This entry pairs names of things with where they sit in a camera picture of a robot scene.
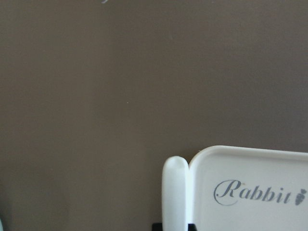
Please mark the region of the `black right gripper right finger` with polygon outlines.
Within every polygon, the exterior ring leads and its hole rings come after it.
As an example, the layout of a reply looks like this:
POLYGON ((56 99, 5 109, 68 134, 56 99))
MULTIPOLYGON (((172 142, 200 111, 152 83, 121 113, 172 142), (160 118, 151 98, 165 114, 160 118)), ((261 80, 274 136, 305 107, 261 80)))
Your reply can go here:
POLYGON ((197 227, 193 223, 188 224, 188 231, 197 231, 197 227))

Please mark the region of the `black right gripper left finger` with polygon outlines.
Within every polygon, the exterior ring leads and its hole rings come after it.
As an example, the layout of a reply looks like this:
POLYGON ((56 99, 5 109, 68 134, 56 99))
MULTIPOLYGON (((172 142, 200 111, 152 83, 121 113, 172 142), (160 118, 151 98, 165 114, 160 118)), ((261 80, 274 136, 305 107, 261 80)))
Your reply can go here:
POLYGON ((163 231, 162 223, 153 223, 152 224, 152 231, 163 231))

